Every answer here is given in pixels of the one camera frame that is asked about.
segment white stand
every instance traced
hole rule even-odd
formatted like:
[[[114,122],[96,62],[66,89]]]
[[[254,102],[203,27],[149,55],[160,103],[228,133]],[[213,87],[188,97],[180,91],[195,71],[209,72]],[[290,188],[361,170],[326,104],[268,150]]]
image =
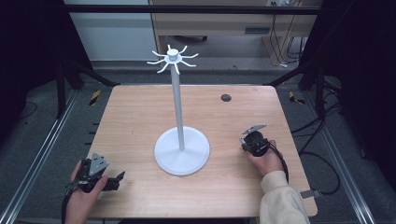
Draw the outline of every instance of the white stand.
[[[200,131],[183,126],[180,99],[180,81],[177,68],[178,63],[184,63],[187,66],[195,66],[183,62],[183,58],[194,58],[193,56],[181,56],[187,46],[178,52],[177,49],[171,49],[168,45],[167,55],[161,55],[153,51],[157,56],[164,57],[156,63],[166,62],[166,65],[158,73],[165,70],[168,64],[171,65],[172,86],[174,92],[175,111],[177,117],[177,127],[163,133],[157,140],[154,148],[155,160],[167,173],[171,175],[191,175],[200,170],[209,159],[210,145],[207,138]]]

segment white pole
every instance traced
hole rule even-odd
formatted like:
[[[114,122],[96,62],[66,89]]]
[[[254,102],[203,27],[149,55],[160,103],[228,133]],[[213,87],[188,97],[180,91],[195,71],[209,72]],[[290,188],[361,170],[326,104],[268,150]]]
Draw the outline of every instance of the white pole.
[[[181,99],[180,99],[180,81],[179,74],[176,71],[175,65],[171,65],[172,87],[174,92],[174,102],[177,121],[178,144],[180,151],[184,151],[184,133],[183,133],[183,118],[181,113]]]

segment small round object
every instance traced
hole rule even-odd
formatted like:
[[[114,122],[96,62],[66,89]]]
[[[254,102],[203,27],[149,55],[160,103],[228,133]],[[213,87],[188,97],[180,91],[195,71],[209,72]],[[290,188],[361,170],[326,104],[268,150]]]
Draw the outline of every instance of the small round object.
[[[229,94],[222,94],[221,95],[221,100],[224,101],[224,102],[230,102],[231,99],[232,99],[232,97]]]

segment round white base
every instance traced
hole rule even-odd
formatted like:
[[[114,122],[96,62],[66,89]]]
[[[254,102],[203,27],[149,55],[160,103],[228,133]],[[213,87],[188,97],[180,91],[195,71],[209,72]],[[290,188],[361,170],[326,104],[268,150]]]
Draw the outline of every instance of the round white base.
[[[155,160],[171,175],[190,175],[201,169],[209,159],[210,146],[200,131],[183,127],[185,149],[179,149],[177,127],[163,133],[154,148]]]

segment floor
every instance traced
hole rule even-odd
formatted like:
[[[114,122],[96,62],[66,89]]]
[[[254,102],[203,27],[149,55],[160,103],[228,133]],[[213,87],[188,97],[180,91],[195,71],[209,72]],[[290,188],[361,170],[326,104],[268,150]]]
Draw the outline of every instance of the floor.
[[[196,68],[180,66],[182,84],[248,84],[261,85],[295,68],[272,66],[268,52],[257,36],[174,36],[169,38],[172,48],[183,49],[184,55],[199,53],[194,60]],[[296,56],[300,41],[296,38],[290,56]],[[169,83],[168,72],[156,74],[160,66],[145,62],[92,62],[96,71],[122,84]],[[276,87],[291,130],[304,126],[316,117],[313,109],[315,87],[299,91],[301,76],[294,77]],[[60,204],[63,186],[68,182],[76,161],[85,158],[94,138],[97,124],[106,107],[111,88],[83,76],[85,86],[81,91],[70,91],[67,96],[69,111],[56,119],[56,86],[50,82],[29,92],[28,104],[12,135],[1,146],[0,188],[1,223],[5,218],[14,223],[60,223]],[[327,77],[333,85],[340,83]],[[94,91],[101,90],[95,106],[89,106]],[[290,92],[296,100],[292,102]],[[335,93],[325,92],[327,108],[336,105]],[[318,124],[294,134],[297,148],[303,148]],[[381,175],[374,161],[361,157],[359,144],[350,131],[339,107],[329,111],[325,126],[307,145],[306,151],[321,155],[328,163],[301,157],[308,181],[313,189],[332,191],[340,175],[341,188],[334,194],[316,198],[318,214],[312,223],[396,223],[396,194]],[[90,220],[88,223],[118,223],[119,220]]]

